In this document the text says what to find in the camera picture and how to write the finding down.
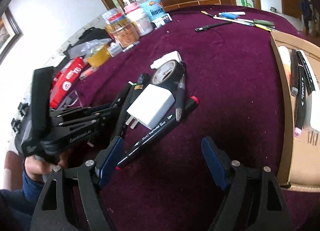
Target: paintbrush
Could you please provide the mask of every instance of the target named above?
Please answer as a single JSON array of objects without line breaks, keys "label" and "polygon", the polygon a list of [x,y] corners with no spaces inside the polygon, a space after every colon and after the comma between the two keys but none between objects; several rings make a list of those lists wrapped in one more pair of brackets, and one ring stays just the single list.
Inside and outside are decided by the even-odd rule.
[{"label": "paintbrush", "polygon": [[228,19],[228,18],[224,18],[224,17],[218,17],[216,15],[212,15],[207,13],[206,11],[201,11],[201,13],[206,14],[207,16],[212,17],[213,19],[218,19],[218,20],[223,20],[223,21],[229,21],[229,22],[233,22],[233,23],[238,23],[238,24],[243,24],[243,25],[247,25],[247,26],[254,26],[254,24],[251,23],[247,23],[247,22],[242,22],[242,21],[238,21],[237,19]]},{"label": "paintbrush", "polygon": [[201,11],[201,13],[206,14],[207,16],[214,17],[214,15],[207,13],[206,11]]}]

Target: table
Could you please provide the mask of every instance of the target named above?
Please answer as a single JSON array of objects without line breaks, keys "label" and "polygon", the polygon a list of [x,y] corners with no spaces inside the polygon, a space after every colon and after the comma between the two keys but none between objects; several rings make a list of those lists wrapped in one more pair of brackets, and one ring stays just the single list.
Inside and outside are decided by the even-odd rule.
[{"label": "table", "polygon": [[[270,33],[240,24],[206,32],[194,28],[218,23],[200,13],[245,11],[245,19],[273,21],[280,31],[302,37],[286,19],[240,6],[194,6],[172,12],[173,21],[143,37],[138,46],[106,62],[78,82],[85,105],[111,102],[129,80],[152,75],[150,64],[177,50],[187,66],[187,95],[199,107],[157,145],[123,170],[101,191],[118,231],[205,231],[223,199],[203,159],[200,143],[210,135],[232,160],[247,167],[269,166],[277,173],[284,134],[284,102]],[[129,129],[125,148],[147,129]],[[109,137],[101,138],[101,147]],[[89,146],[82,159],[94,158]],[[320,194],[284,191],[292,222],[300,227]]]}]

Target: metal pivot screw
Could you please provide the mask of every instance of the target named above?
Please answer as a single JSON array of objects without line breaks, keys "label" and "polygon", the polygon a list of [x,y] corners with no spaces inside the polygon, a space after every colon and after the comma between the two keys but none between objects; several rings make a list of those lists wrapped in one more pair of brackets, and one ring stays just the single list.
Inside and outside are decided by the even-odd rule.
[{"label": "metal pivot screw", "polygon": [[239,167],[239,166],[240,166],[240,162],[239,162],[239,161],[232,161],[231,164],[232,164],[234,167]]},{"label": "metal pivot screw", "polygon": [[264,166],[263,170],[266,171],[266,172],[270,172],[271,171],[270,167],[268,167],[268,166]]},{"label": "metal pivot screw", "polygon": [[61,170],[61,166],[60,165],[56,165],[56,166],[53,167],[53,170],[54,171],[59,171],[59,170]]},{"label": "metal pivot screw", "polygon": [[88,161],[85,162],[85,165],[88,166],[88,167],[92,166],[93,164],[94,164],[93,160],[88,160]]}]

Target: white bottle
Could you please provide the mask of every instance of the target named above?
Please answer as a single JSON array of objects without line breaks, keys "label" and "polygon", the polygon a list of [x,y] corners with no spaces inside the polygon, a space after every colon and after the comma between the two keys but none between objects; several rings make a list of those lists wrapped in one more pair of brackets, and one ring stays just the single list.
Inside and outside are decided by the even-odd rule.
[{"label": "white bottle", "polygon": [[127,19],[132,23],[140,36],[144,36],[150,32],[152,32],[153,27],[147,16],[147,14],[143,11],[142,8],[138,8],[136,10],[127,13]]}]

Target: picture frame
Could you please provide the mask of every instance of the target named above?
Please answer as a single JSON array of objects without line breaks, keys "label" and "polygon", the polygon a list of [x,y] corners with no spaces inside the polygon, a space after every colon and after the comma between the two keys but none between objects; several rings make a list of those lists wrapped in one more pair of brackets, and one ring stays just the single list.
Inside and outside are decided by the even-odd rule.
[{"label": "picture frame", "polygon": [[22,32],[7,8],[0,18],[0,65],[21,36]]}]

